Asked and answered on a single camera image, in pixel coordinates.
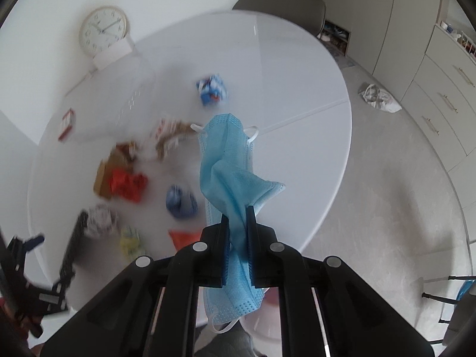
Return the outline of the orange red paper piece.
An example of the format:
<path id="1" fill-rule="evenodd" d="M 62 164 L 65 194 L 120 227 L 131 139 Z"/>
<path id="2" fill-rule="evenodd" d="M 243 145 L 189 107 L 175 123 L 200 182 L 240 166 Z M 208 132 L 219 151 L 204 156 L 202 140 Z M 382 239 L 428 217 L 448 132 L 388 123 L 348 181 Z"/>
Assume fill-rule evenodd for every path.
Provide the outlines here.
<path id="1" fill-rule="evenodd" d="M 169 231 L 169 236 L 172 239 L 175 250 L 179 251 L 198 242 L 201 238 L 201 232 Z"/>

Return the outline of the blue surgical face mask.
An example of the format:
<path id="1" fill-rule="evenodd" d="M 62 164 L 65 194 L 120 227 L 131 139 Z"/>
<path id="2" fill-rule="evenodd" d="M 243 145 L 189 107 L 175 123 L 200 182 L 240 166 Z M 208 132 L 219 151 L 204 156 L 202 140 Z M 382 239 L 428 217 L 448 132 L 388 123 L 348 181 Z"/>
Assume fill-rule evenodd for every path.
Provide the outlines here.
<path id="1" fill-rule="evenodd" d="M 232 114 L 216 115 L 204 127 L 194 126 L 202 153 L 199 184 L 206 198 L 207 220 L 229 221 L 230 243 L 226 257 L 226 282 L 204 290 L 209 323 L 217 333 L 230 330 L 239 319 L 261 307 L 264 290 L 253 287 L 247 241 L 246 208 L 255 213 L 286 187 L 253 173 L 253 141 Z"/>

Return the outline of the brown cardboard piece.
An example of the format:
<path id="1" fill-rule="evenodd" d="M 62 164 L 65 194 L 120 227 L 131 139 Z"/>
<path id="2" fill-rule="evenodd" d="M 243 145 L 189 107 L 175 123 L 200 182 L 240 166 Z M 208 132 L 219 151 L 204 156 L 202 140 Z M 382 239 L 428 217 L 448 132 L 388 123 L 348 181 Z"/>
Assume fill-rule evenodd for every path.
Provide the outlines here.
<path id="1" fill-rule="evenodd" d="M 133 162 L 136 159 L 136 144 L 134 142 L 117 143 L 111 150 L 109 157 L 102 160 L 98 166 L 93 190 L 96 196 L 110 200 L 111 178 L 115 169 L 122 169 L 131 173 Z"/>

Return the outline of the grey quilted trouser legs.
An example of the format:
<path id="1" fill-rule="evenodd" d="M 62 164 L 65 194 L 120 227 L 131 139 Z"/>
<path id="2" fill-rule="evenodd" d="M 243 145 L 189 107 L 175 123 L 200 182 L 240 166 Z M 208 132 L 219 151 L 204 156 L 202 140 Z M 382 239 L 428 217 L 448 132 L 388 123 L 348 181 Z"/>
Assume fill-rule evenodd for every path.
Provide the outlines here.
<path id="1" fill-rule="evenodd" d="M 220 333 L 205 346 L 195 351 L 195 356 L 264 356 L 253 344 L 252 337 L 237 323 L 231 330 Z"/>

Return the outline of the red crumpled wrapper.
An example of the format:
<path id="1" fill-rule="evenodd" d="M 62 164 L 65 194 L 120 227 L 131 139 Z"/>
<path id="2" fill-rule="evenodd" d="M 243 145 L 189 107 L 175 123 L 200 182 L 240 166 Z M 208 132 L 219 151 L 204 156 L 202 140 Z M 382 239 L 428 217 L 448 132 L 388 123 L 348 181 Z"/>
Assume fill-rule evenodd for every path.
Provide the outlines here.
<path id="1" fill-rule="evenodd" d="M 133 203 L 140 203 L 148 185 L 148 177 L 143 173 L 130 173 L 125 169 L 112 170 L 110 179 L 111 195 Z"/>

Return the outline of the brown white torn wrapper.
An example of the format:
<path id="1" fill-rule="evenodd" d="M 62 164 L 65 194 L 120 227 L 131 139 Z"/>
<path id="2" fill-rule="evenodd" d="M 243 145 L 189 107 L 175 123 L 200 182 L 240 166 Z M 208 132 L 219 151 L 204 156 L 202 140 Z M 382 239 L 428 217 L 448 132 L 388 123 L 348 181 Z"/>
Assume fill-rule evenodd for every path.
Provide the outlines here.
<path id="1" fill-rule="evenodd" d="M 201 126 L 175 118 L 161 118 L 152 132 L 157 159 L 163 161 L 170 149 L 176 147 L 181 140 L 196 136 L 196 129 L 200 131 Z"/>

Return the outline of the red white small box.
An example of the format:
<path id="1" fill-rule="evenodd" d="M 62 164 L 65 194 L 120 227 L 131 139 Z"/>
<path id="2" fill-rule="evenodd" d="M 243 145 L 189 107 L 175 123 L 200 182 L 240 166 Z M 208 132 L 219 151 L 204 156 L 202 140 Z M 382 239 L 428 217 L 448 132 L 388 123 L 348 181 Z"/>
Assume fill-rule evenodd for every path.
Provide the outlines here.
<path id="1" fill-rule="evenodd" d="M 70 135 L 73 130 L 74 123 L 76 119 L 76 113 L 74 109 L 70 108 L 66 111 L 60 122 L 60 129 L 58 140 L 64 142 Z"/>

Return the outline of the blue crumpled snack wrapper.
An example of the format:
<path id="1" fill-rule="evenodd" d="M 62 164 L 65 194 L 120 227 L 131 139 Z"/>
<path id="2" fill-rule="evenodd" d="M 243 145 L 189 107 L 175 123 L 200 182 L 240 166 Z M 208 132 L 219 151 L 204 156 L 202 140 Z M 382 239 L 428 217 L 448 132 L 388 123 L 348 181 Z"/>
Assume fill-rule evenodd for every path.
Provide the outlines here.
<path id="1" fill-rule="evenodd" d="M 196 82 L 196 88 L 204 107 L 228 99 L 228 90 L 219 74 L 213 74 Z"/>

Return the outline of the clear plastic bottle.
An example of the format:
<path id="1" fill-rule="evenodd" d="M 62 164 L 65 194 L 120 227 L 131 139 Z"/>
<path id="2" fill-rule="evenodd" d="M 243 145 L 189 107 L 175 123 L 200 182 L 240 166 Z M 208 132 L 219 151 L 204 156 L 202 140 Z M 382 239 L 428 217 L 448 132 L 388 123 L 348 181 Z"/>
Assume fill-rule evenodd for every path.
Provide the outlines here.
<path id="1" fill-rule="evenodd" d="M 94 72 L 67 95 L 76 112 L 76 143 L 137 134 L 147 117 L 156 75 L 126 37 L 93 58 Z"/>

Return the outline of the white plastic bag on floor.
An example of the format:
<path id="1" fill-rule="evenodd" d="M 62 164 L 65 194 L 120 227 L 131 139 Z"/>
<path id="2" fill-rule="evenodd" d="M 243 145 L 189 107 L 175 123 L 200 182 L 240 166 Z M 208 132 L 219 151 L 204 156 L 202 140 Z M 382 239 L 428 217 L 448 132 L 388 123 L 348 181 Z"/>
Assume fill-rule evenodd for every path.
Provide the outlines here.
<path id="1" fill-rule="evenodd" d="M 402 110 L 399 102 L 387 90 L 375 84 L 368 85 L 359 93 L 362 99 L 371 107 L 390 114 Z"/>

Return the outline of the grey chair behind table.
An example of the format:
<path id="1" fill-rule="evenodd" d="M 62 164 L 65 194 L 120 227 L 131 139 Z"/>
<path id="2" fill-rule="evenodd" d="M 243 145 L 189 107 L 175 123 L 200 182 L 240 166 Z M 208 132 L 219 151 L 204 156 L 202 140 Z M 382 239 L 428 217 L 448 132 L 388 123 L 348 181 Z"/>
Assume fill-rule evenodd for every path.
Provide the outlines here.
<path id="1" fill-rule="evenodd" d="M 238 0 L 233 10 L 248 10 L 283 18 L 314 36 L 321 33 L 326 18 L 323 0 Z"/>

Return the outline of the cream drawer cabinet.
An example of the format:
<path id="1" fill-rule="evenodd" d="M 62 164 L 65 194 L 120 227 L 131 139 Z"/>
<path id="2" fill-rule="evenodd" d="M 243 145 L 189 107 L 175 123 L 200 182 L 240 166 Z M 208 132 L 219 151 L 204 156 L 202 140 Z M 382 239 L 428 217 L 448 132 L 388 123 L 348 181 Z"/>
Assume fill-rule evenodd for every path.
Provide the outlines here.
<path id="1" fill-rule="evenodd" d="M 436 25 L 402 104 L 453 169 L 475 150 L 475 56 Z"/>

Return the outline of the tall cream wardrobe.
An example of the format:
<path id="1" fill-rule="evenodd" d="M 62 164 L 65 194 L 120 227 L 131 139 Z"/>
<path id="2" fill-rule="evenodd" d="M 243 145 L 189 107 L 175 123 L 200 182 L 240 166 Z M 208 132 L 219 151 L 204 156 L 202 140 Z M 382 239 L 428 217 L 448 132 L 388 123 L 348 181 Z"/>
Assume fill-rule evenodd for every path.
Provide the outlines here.
<path id="1" fill-rule="evenodd" d="M 345 55 L 396 98 L 424 58 L 441 0 L 323 0 L 326 19 L 348 34 Z"/>

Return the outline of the black metal chair frame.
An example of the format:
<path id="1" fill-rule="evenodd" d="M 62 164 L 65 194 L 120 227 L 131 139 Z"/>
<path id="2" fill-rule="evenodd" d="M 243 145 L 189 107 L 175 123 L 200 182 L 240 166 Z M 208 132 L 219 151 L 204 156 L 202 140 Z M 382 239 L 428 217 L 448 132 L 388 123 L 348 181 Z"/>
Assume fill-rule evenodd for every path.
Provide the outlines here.
<path id="1" fill-rule="evenodd" d="M 475 276 L 450 275 L 424 283 L 416 325 L 448 346 L 475 316 Z"/>

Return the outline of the white round wall clock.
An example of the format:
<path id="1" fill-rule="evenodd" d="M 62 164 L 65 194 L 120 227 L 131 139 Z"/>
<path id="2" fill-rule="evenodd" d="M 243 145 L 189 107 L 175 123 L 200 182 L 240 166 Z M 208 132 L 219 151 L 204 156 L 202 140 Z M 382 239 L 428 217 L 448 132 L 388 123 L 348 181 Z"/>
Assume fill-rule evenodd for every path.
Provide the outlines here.
<path id="1" fill-rule="evenodd" d="M 95 57 L 124 39 L 129 32 L 129 22 L 125 12 L 113 6 L 103 6 L 93 10 L 84 19 L 78 39 L 83 52 Z"/>

